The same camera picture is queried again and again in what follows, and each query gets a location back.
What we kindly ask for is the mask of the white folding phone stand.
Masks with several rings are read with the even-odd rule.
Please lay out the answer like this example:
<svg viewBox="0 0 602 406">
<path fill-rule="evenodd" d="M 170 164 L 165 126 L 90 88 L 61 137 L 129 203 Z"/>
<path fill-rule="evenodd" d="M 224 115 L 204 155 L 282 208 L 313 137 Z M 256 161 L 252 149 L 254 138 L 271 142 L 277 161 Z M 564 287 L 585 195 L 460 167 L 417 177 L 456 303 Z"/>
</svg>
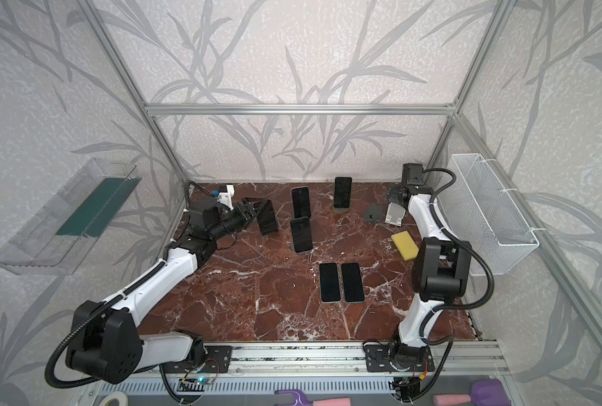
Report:
<svg viewBox="0 0 602 406">
<path fill-rule="evenodd" d="M 397 208 L 389 208 L 387 206 L 387 212 L 385 215 L 385 223 L 388 223 L 390 225 L 394 225 L 397 227 L 402 226 L 402 222 L 404 220 L 404 217 L 406 215 L 406 209 L 402 206 L 400 206 L 399 204 L 397 204 Z"/>
</svg>

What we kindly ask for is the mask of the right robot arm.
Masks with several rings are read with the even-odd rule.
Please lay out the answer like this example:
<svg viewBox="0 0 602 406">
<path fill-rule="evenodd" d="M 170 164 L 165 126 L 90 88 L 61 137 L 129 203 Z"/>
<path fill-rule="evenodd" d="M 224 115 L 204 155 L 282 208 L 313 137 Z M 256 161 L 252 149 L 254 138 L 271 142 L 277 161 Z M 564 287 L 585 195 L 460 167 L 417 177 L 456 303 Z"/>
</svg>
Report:
<svg viewBox="0 0 602 406">
<path fill-rule="evenodd" d="M 422 241 L 414 258 L 414 298 L 408 314 L 394 330 L 389 343 L 363 343 L 368 372 L 421 372 L 435 366 L 431 348 L 445 343 L 451 351 L 453 336 L 431 339 L 431 331 L 443 311 L 477 309 L 490 301 L 495 281 L 488 263 L 468 241 L 460 240 L 446 225 L 437 204 L 437 191 L 417 185 L 392 188 L 390 203 L 406 209 L 419 228 Z M 472 304 L 457 304 L 467 289 L 471 262 L 477 262 L 487 278 L 486 291 Z"/>
</svg>

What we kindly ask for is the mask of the teal phone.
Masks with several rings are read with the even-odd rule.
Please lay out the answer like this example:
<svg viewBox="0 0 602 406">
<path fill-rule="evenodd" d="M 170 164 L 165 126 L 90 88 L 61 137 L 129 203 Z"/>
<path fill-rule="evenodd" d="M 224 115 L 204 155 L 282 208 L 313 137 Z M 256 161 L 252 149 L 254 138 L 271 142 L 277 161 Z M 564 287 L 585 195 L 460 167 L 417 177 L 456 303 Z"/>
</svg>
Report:
<svg viewBox="0 0 602 406">
<path fill-rule="evenodd" d="M 342 264 L 341 275 L 345 301 L 348 303 L 362 303 L 365 300 L 365 295 L 361 269 L 358 263 Z"/>
</svg>

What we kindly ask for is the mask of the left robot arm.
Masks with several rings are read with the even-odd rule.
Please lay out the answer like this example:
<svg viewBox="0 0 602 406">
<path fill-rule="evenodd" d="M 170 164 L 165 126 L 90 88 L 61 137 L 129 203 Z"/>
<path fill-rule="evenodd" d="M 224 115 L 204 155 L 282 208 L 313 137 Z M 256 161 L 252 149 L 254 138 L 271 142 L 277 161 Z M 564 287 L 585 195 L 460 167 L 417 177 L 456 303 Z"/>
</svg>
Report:
<svg viewBox="0 0 602 406">
<path fill-rule="evenodd" d="M 165 247 L 155 265 L 103 301 L 87 300 L 76 309 L 70 333 L 46 363 L 46 383 L 58 389 L 98 381 L 118 384 L 149 367 L 193 360 L 192 333 L 142 335 L 138 328 L 177 284 L 216 253 L 218 240 L 248 228 L 266 203 L 244 198 L 225 206 L 204 198 L 197 207 L 211 215 L 189 213 L 179 238 Z"/>
</svg>

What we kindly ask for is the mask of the white-edged phone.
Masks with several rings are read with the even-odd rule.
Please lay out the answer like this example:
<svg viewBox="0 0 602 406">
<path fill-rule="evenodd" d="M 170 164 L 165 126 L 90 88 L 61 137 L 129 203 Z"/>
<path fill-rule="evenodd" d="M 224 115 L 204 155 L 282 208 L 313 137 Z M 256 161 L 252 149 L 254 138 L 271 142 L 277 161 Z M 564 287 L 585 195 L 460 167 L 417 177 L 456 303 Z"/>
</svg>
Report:
<svg viewBox="0 0 602 406">
<path fill-rule="evenodd" d="M 341 300 L 338 265 L 321 263 L 319 265 L 320 298 L 323 303 L 335 303 Z"/>
</svg>

